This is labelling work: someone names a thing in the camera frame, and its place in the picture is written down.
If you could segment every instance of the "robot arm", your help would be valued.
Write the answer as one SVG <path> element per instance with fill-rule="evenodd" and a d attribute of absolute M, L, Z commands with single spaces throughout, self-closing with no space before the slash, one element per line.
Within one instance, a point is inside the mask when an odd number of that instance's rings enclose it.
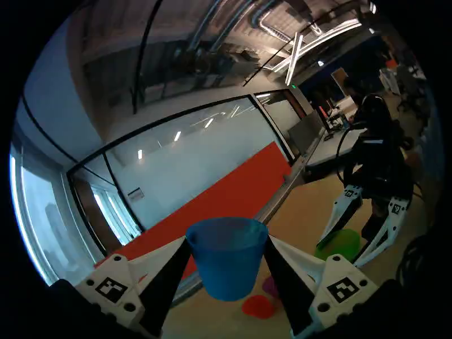
<path fill-rule="evenodd" d="M 135 260 L 113 255 L 69 292 L 98 305 L 100 316 L 158 338 L 190 255 L 185 237 Z M 340 255 L 325 262 L 268 236 L 264 257 L 295 338 L 334 325 L 339 315 L 352 313 L 377 289 Z"/>
<path fill-rule="evenodd" d="M 362 206 L 363 188 L 348 185 L 344 193 L 334 202 L 331 218 L 325 227 L 317 247 L 326 245 L 335 231 L 344 228 L 353 214 Z M 392 197 L 388 204 L 388 216 L 373 239 L 368 240 L 360 253 L 353 260 L 356 267 L 362 267 L 387 247 L 394 243 L 405 220 L 409 200 Z"/>

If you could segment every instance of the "glass partition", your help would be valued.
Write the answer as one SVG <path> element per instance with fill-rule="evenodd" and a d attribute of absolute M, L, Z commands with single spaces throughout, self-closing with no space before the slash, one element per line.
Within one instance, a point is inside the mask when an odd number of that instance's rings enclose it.
<path fill-rule="evenodd" d="M 89 226 L 107 253 L 141 234 L 120 198 L 103 156 L 88 162 L 72 176 L 75 191 Z"/>
<path fill-rule="evenodd" d="M 150 229 L 272 142 L 284 155 L 263 114 L 241 98 L 149 129 L 106 155 L 127 203 Z"/>

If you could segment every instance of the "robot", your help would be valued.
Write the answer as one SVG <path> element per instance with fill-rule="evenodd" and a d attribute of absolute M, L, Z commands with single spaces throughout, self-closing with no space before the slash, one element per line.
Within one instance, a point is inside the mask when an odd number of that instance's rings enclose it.
<path fill-rule="evenodd" d="M 363 199 L 374 199 L 387 209 L 387 217 L 368 232 L 368 243 L 353 262 L 338 254 L 323 261 L 268 236 L 263 256 L 293 338 L 332 337 L 343 333 L 344 328 L 348 331 L 350 327 L 372 326 L 375 314 L 382 310 L 388 313 L 388 299 L 394 301 L 400 295 L 401 287 L 395 281 L 377 288 L 359 267 L 394 242 L 405 219 L 413 182 L 399 148 L 409 148 L 410 142 L 391 121 L 378 96 L 364 99 L 357 118 L 359 122 L 350 129 L 365 124 L 367 130 L 351 151 L 344 169 L 344 192 L 333 204 L 318 246 L 346 225 Z M 114 337 L 159 338 L 191 254 L 184 236 L 134 260 L 112 255 L 76 287 L 59 280 L 51 289 L 71 300 L 77 310 L 83 310 L 104 334 L 107 331 Z"/>

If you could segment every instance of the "white table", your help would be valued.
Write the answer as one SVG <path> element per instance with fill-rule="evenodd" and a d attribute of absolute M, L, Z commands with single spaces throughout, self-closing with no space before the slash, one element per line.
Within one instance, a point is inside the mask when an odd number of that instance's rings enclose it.
<path fill-rule="evenodd" d="M 351 148 L 353 147 L 353 145 L 355 145 L 355 142 L 358 140 L 358 137 L 362 132 L 364 132 L 364 129 L 355 129 L 347 133 L 344 141 L 342 142 L 339 156 L 347 154 L 351 151 Z M 341 141 L 343 133 L 344 132 L 336 132 L 331 139 L 324 141 L 323 139 L 327 135 L 327 133 L 325 132 L 320 139 L 319 144 L 310 156 L 307 165 L 315 166 L 327 162 L 328 160 L 334 159 L 336 157 L 337 146 Z"/>

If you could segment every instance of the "glass wall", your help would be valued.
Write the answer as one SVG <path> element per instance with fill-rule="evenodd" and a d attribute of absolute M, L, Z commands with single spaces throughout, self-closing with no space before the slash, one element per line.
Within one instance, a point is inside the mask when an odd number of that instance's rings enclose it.
<path fill-rule="evenodd" d="M 298 136 L 294 136 L 293 134 L 297 133 L 298 128 L 296 126 L 306 116 L 301 105 L 289 90 L 259 93 L 256 95 L 256 98 L 281 131 L 292 153 L 295 157 L 298 157 L 301 152 L 297 148 L 294 140 Z"/>
<path fill-rule="evenodd" d="M 107 254 L 141 234 L 120 198 L 103 156 L 88 162 L 72 179 L 89 227 Z"/>
<path fill-rule="evenodd" d="M 149 229 L 272 142 L 284 155 L 263 114 L 241 98 L 149 129 L 106 155 L 133 213 Z"/>
<path fill-rule="evenodd" d="M 11 148 L 10 183 L 24 245 L 47 284 L 78 284 L 97 259 L 77 229 L 63 187 L 64 172 L 45 156 L 23 146 Z"/>

